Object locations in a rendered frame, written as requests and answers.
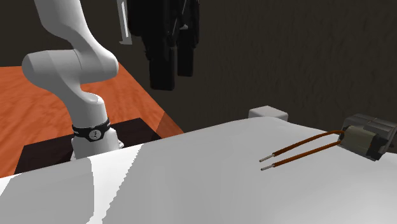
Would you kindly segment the small white block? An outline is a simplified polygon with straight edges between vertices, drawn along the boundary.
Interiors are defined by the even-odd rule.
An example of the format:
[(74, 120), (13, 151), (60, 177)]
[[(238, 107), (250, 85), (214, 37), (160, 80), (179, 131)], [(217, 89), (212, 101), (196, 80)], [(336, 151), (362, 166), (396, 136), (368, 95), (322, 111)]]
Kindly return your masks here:
[(273, 117), (287, 121), (289, 115), (287, 114), (287, 112), (281, 111), (271, 106), (262, 106), (249, 110), (248, 118), (254, 117)]

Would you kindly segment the white bed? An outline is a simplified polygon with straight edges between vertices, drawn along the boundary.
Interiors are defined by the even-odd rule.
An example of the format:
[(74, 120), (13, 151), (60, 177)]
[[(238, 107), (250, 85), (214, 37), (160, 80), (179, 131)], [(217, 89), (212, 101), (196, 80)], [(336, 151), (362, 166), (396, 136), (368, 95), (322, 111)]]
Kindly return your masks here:
[(0, 179), (0, 224), (397, 224), (397, 154), (259, 117)]

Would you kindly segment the dark robot stand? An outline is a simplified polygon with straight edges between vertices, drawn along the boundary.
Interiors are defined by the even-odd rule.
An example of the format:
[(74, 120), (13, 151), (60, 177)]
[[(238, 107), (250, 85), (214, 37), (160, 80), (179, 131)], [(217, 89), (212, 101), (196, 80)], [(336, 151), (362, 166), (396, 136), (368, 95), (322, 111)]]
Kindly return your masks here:
[[(142, 119), (136, 118), (111, 125), (125, 147), (159, 140), (161, 137)], [(32, 171), (71, 160), (72, 134), (25, 145), (15, 169), (15, 174)]]

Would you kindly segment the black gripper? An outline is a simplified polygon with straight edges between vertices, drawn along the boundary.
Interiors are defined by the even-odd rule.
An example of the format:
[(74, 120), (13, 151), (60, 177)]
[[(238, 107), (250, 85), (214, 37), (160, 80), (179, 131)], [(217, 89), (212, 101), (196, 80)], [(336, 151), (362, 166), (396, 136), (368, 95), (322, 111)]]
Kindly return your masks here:
[(144, 43), (150, 60), (150, 87), (172, 91), (178, 76), (193, 76), (200, 37), (200, 0), (127, 0), (128, 28)]

